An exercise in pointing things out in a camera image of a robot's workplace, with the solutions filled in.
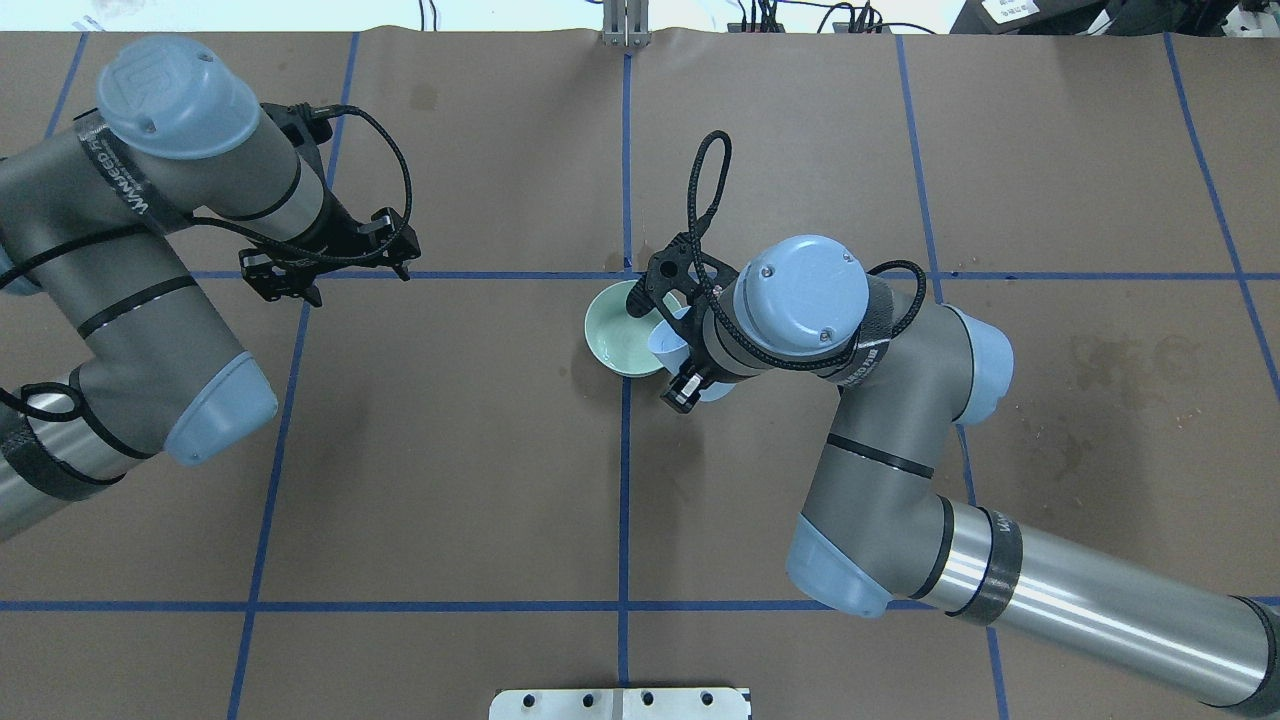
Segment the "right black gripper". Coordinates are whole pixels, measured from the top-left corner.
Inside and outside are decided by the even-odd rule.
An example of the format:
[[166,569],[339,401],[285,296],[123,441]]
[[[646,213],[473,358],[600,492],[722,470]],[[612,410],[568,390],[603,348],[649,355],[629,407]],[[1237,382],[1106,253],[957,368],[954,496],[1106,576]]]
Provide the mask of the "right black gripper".
[[662,402],[681,415],[696,407],[710,383],[724,382],[736,387],[741,380],[710,354],[721,346],[716,334],[716,315],[710,310],[714,295],[705,292],[698,281],[692,266],[694,246],[691,240],[675,238],[655,252],[626,297],[626,313],[636,319],[654,311],[659,301],[676,295],[684,297],[678,309],[660,311],[691,348],[691,357],[684,361],[660,393]]

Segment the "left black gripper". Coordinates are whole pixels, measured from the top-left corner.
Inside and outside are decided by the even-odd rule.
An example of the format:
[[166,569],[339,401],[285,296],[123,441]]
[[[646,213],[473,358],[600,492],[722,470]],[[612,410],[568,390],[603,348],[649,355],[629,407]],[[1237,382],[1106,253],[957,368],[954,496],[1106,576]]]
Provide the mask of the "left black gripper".
[[[410,264],[422,255],[416,231],[394,208],[380,208],[357,222],[335,196],[324,197],[315,223],[288,245],[294,249],[285,254],[289,264],[315,264],[315,258],[300,255],[305,251],[330,258],[321,264],[334,268],[390,269],[403,282],[411,279]],[[242,281],[262,300],[300,299],[311,307],[323,306],[316,272],[289,266],[260,250],[241,250],[238,263]]]

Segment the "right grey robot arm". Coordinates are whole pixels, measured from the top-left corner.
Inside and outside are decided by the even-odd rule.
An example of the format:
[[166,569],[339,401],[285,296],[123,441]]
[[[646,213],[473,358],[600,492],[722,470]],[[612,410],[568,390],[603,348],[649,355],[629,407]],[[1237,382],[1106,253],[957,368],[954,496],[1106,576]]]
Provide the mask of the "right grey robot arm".
[[[1277,247],[1236,241],[1207,270],[1096,263],[1000,277],[960,264],[947,300],[1011,338],[1012,388],[951,429],[936,492],[1238,603],[1277,605]],[[795,516],[836,393],[776,373],[691,416],[634,380],[628,588],[617,682],[736,685],[759,719],[1221,719],[1007,619],[925,601],[879,619],[786,580]]]

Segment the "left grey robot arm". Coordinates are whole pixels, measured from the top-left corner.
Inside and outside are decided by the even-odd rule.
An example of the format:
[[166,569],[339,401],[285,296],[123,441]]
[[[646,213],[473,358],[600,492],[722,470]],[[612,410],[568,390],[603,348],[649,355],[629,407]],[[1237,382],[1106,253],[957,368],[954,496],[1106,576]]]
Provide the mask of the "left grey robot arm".
[[402,281],[421,254],[411,199],[358,222],[320,147],[349,104],[261,102],[214,50],[177,35],[125,45],[95,109],[3,160],[3,290],[47,295],[87,361],[3,392],[3,538],[165,454],[195,466],[271,420],[276,396],[170,238],[250,242],[243,282],[317,307],[316,279],[353,266]]

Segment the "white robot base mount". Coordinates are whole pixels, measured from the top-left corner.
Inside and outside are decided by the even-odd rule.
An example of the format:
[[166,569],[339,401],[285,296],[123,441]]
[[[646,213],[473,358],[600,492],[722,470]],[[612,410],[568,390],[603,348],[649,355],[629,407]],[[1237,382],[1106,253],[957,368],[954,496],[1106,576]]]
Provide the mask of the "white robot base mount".
[[508,689],[489,719],[753,719],[750,692],[731,687]]

